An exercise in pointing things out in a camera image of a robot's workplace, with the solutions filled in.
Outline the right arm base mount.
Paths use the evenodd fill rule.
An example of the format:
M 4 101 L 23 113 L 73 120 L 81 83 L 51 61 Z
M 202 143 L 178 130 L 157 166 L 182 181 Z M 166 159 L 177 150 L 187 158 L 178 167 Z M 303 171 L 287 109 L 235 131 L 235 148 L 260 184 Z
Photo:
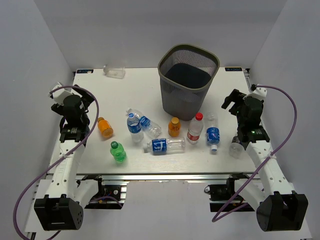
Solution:
M 245 173 L 231 174 L 224 184 L 209 184 L 204 188 L 204 193 L 209 195 L 210 211 L 217 212 L 235 193 L 235 180 L 248 179 L 249 176 Z M 238 195 L 223 212 L 229 212 L 242 206 L 237 212 L 253 212 L 251 206 L 249 206 L 245 200 Z

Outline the orange juice bottle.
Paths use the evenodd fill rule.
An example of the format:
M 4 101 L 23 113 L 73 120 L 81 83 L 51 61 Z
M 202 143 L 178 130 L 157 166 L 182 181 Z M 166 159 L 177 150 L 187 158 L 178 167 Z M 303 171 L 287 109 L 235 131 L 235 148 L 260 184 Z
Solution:
M 99 129 L 101 135 L 104 138 L 108 139 L 113 135 L 113 133 L 114 133 L 113 128 L 111 127 L 109 122 L 107 120 L 105 120 L 103 117 L 99 117 L 97 119 L 97 125 L 98 125 L 98 129 Z
M 171 137 L 178 137 L 180 135 L 181 123 L 177 117 L 173 117 L 168 123 L 168 134 Z

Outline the red cap water bottle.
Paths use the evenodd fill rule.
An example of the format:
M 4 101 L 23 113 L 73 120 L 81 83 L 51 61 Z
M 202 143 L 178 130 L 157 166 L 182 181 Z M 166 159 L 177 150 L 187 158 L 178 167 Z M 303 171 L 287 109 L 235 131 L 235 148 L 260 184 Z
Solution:
M 201 112 L 198 112 L 189 123 L 187 140 L 190 144 L 196 144 L 200 138 L 204 127 L 203 117 L 203 114 Z

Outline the blue label bottle front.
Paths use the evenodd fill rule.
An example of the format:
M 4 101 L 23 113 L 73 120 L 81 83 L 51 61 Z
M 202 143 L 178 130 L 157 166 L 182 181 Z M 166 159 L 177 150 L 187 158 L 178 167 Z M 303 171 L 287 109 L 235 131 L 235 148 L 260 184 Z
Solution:
M 185 148 L 186 140 L 184 137 L 156 138 L 143 145 L 144 152 L 153 155 L 184 153 Z

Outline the blue label bottle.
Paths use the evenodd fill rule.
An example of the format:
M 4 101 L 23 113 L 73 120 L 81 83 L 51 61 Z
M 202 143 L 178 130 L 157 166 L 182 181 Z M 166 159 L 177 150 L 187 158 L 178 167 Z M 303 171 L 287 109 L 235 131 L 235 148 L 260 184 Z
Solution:
M 127 127 L 131 134 L 132 141 L 139 143 L 144 138 L 142 126 L 139 118 L 134 113 L 129 113 L 127 117 Z
M 205 116 L 206 142 L 212 153 L 216 153 L 220 143 L 220 129 L 217 114 L 209 112 Z
M 157 123 L 151 121 L 148 117 L 146 117 L 139 110 L 128 108 L 126 110 L 126 113 L 128 115 L 134 114 L 139 119 L 142 130 L 151 139 L 157 139 L 161 135 L 162 128 Z
M 144 152 L 153 155 L 184 153 L 185 148 L 186 140 L 184 137 L 156 138 L 143 145 Z

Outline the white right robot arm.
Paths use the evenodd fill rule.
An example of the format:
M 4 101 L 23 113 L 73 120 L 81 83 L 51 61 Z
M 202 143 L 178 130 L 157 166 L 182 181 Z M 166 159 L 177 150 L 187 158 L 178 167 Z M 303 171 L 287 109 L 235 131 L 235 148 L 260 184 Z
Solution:
M 226 195 L 239 197 L 256 212 L 264 232 L 298 231 L 301 229 L 308 200 L 298 194 L 283 174 L 272 149 L 270 138 L 261 124 L 267 90 L 257 86 L 245 94 L 234 89 L 222 104 L 237 118 L 237 137 L 250 156 L 255 172 L 251 176 L 233 174 L 226 181 Z

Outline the green plastic bottle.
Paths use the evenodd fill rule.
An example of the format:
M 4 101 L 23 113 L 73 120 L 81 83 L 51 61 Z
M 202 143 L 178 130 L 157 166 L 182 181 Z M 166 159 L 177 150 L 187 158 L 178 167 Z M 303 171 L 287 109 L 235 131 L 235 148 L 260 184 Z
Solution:
M 127 156 L 123 145 L 117 141 L 111 142 L 110 153 L 113 156 L 113 158 L 119 163 L 122 163 Z

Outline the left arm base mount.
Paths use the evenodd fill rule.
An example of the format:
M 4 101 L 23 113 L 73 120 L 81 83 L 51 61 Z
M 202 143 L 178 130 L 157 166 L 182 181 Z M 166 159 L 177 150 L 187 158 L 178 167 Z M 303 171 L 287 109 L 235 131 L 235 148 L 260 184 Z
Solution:
M 98 184 L 98 192 L 85 209 L 120 210 L 124 205 L 128 181 L 109 179 L 106 175 L 78 175 L 75 179 L 77 186 L 85 180 L 95 180 Z

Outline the clear bottle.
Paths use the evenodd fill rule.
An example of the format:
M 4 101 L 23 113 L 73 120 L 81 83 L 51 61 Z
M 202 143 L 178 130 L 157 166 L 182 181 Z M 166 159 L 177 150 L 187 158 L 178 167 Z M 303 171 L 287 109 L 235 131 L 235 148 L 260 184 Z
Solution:
M 123 79 L 126 74 L 126 69 L 125 67 L 115 68 L 106 64 L 103 66 L 103 72 L 108 78 Z
M 235 159 L 239 159 L 243 151 L 242 143 L 240 142 L 237 135 L 232 138 L 229 146 L 229 155 Z

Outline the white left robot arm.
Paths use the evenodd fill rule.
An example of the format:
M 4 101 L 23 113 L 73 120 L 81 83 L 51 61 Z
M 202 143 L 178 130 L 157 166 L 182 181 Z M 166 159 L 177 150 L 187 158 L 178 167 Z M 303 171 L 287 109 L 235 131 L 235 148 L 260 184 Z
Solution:
M 93 197 L 105 196 L 106 187 L 95 180 L 77 182 L 81 157 L 90 134 L 87 112 L 94 98 L 78 86 L 71 92 L 57 82 L 50 97 L 51 110 L 62 116 L 60 121 L 59 160 L 43 198 L 34 202 L 34 211 L 45 231 L 78 230 L 83 224 L 84 208 Z

